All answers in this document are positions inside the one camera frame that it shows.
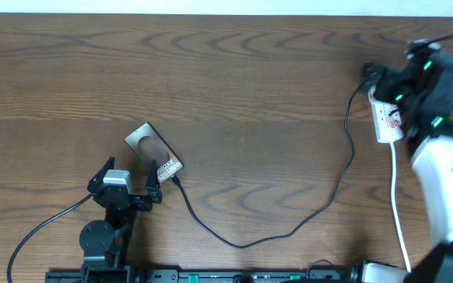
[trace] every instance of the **circular joint cover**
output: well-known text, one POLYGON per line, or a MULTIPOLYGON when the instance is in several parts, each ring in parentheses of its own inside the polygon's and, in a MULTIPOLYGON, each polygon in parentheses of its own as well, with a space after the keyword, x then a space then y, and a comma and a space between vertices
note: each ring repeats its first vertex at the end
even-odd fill
POLYGON ((86 252, 105 252, 115 240, 113 226, 105 220, 94 220, 83 227, 79 245, 86 252))

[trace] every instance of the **wood grain tabletop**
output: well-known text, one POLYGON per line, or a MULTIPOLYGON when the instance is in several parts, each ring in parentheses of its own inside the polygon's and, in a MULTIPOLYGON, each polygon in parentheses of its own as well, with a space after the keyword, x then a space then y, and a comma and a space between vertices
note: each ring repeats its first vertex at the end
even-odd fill
MULTIPOLYGON (((403 67, 407 40, 453 19, 0 14, 0 282, 41 221, 87 195, 110 157, 143 192, 147 170, 124 142, 150 121, 185 164, 195 212, 236 244, 288 233, 331 196, 351 148, 344 114, 363 63, 403 67)), ((453 42, 444 50, 453 54, 453 42)), ((183 269, 303 269, 317 259, 403 266, 389 199, 389 146, 359 95, 356 158, 331 207, 291 238, 237 250, 201 229, 179 190, 139 213, 130 259, 183 269)), ((413 265, 430 250, 418 180, 396 144, 400 218, 413 265)), ((40 230, 15 282, 79 269, 92 200, 40 230)))

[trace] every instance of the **white cord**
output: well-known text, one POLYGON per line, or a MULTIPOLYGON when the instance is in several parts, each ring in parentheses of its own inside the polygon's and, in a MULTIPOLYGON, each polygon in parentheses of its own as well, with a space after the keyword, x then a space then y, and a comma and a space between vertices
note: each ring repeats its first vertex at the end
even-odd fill
POLYGON ((403 253, 403 259, 405 260, 405 266, 407 267, 408 273, 412 272, 410 266, 410 260, 408 259, 407 247, 405 247, 405 241, 403 239, 403 233, 401 232, 400 218, 398 217, 398 209, 396 208, 396 149, 394 143, 390 142, 391 145, 391 159, 392 159, 392 178, 391 178, 391 206, 392 214, 394 216, 394 223, 396 224, 396 232, 398 233, 398 239, 400 239, 401 252, 403 253))

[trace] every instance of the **power strip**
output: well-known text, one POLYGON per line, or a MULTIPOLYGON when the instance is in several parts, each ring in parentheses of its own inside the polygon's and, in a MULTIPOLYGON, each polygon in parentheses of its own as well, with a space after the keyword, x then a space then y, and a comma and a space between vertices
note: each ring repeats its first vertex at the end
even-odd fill
POLYGON ((376 100, 373 96, 374 92, 375 89, 372 87, 368 92, 368 99, 371 103, 371 111, 374 114, 377 142, 390 143, 400 140, 403 137, 403 132, 401 131, 400 114, 396 112, 396 105, 376 100))

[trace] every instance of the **white wall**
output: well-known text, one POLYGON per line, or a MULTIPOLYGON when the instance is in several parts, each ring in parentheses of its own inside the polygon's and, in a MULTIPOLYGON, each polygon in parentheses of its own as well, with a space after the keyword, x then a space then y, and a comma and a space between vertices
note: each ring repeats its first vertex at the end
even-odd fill
POLYGON ((453 0, 0 0, 0 12, 453 17, 453 0))

